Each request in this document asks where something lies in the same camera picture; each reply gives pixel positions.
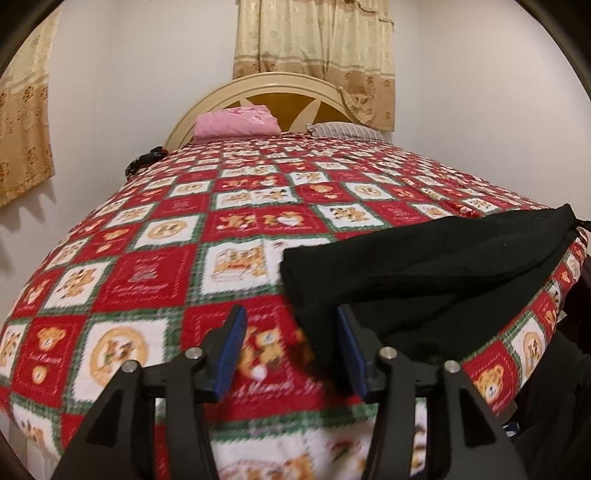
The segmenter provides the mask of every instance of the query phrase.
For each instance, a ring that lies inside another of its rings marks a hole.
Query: blue gripper pad
[[[386,385],[386,377],[376,363],[382,343],[373,331],[359,326],[349,305],[341,305],[338,314],[339,348],[351,387],[365,403],[375,403]]]
[[[209,332],[201,344],[206,357],[207,390],[220,401],[230,390],[246,335],[246,309],[234,305],[224,324]]]

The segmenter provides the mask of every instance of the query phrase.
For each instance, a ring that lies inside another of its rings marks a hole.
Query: bolt head
[[[203,350],[201,350],[198,346],[192,346],[185,352],[185,356],[191,360],[197,360],[201,358],[203,355]]]
[[[443,368],[445,368],[445,370],[447,370],[451,374],[457,374],[462,369],[460,364],[457,363],[455,360],[448,360],[443,364]]]
[[[123,370],[126,374],[133,373],[137,370],[139,363],[135,360],[127,360],[126,362],[121,365],[121,370]]]
[[[383,346],[381,349],[379,349],[379,355],[386,360],[391,360],[392,358],[396,358],[398,352],[391,346]]]

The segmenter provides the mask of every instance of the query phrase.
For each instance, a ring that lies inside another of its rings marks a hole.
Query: red and white checkered bedspread
[[[188,145],[92,212],[23,288],[0,335],[0,406],[59,456],[123,361],[170,360],[239,301],[249,327],[238,371],[208,409],[221,477],[359,478],[375,407],[313,376],[281,295],[283,249],[541,207],[388,144],[290,134]],[[577,240],[522,313],[464,361],[494,411],[535,368],[585,247]],[[157,459],[166,478],[161,427]]]

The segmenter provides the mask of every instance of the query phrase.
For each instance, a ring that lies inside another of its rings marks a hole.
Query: curtain
[[[54,175],[47,94],[58,20],[51,14],[28,36],[0,79],[0,207]]]
[[[240,0],[234,78],[295,72],[327,80],[360,123],[394,129],[389,0]]]

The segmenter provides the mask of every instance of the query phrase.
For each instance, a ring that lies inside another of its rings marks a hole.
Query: cream headboard
[[[236,79],[207,95],[174,128],[165,148],[176,150],[189,142],[200,113],[244,105],[267,105],[282,131],[305,132],[307,124],[355,122],[340,92],[324,80],[300,73],[265,72]]]

